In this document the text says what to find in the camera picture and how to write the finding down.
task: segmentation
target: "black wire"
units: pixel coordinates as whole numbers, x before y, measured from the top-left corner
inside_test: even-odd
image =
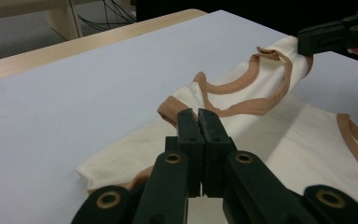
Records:
[[[78,18],[85,22],[89,27],[98,30],[98,31],[107,31],[110,30],[110,25],[123,25],[123,24],[131,24],[136,22],[136,19],[134,19],[131,15],[129,15],[121,6],[119,6],[115,1],[110,0],[110,3],[112,4],[113,8],[111,8],[105,0],[103,0],[103,7],[104,7],[104,11],[105,11],[105,19],[106,22],[96,22],[96,21],[89,21],[86,20],[85,18],[81,17],[80,15],[77,15]],[[108,16],[107,16],[107,9],[110,9],[113,13],[116,14],[116,18],[118,21],[118,17],[119,16],[121,19],[125,20],[123,22],[109,22],[108,20]]]
[[[128,14],[127,11],[124,10],[119,4],[117,4],[113,0],[110,0],[110,2],[112,3],[112,5],[114,5],[117,8],[117,11],[120,13],[120,15],[123,19],[126,20],[126,18],[121,14],[121,12],[124,12],[131,19],[131,21],[135,22],[135,18],[133,18],[132,15]]]
[[[105,0],[103,0],[103,7],[105,9],[105,18],[106,18],[107,28],[110,30],[109,20],[107,19],[107,11],[106,11],[106,2],[105,2]]]

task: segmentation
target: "wooden table edge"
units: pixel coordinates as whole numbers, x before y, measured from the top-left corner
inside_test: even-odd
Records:
[[[97,49],[109,44],[147,34],[182,21],[188,21],[207,14],[198,9],[187,9],[155,19],[136,22],[114,30],[88,35],[75,40],[36,49],[0,59],[0,78],[9,77],[38,66],[53,63],[79,53]]]

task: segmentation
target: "cable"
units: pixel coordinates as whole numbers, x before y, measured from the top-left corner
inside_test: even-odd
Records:
[[[112,5],[112,6],[108,5],[108,3],[106,3],[105,0],[102,0],[102,1],[103,1],[104,13],[105,13],[105,22],[89,21],[89,20],[86,20],[85,18],[81,17],[80,15],[78,15],[78,18],[81,21],[83,21],[84,23],[86,23],[89,27],[91,27],[95,30],[98,30],[98,31],[110,30],[111,29],[110,25],[125,25],[125,24],[132,24],[132,23],[136,22],[136,19],[133,18],[129,13],[127,13],[127,11],[124,10],[114,0],[108,1],[108,3],[110,2],[110,5]],[[117,22],[109,22],[107,9],[109,9],[111,12],[113,12],[115,14]]]
[[[107,19],[107,12],[106,12],[106,2],[105,0],[103,0],[103,7],[105,9],[105,18],[106,18],[106,24],[107,24],[107,28],[110,30],[110,26],[109,26],[109,20]]]

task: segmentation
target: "black robotic clamp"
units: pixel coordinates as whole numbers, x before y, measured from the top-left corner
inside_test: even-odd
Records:
[[[298,53],[305,56],[358,48],[358,10],[340,21],[306,27],[297,33],[297,38]]]
[[[253,153],[236,149],[217,115],[178,114],[177,136],[149,178],[131,190],[107,186],[91,193],[72,223],[184,224],[188,198],[223,198],[229,224],[358,224],[358,202],[324,185],[301,196],[287,189]]]

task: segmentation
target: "white garment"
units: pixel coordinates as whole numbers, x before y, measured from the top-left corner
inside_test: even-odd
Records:
[[[310,70],[310,60],[296,53],[296,43],[288,36],[261,49],[263,57],[239,64],[213,85],[197,74],[158,109],[168,122],[151,120],[77,167],[88,189],[130,181],[154,164],[166,136],[176,136],[176,112],[190,107],[197,114],[209,107],[222,115],[237,148],[258,155],[287,188],[302,194],[306,186],[325,184],[358,201],[358,162],[339,132],[337,115],[288,94]],[[259,71],[249,72],[255,60]],[[188,223],[223,223],[221,202],[190,199]]]

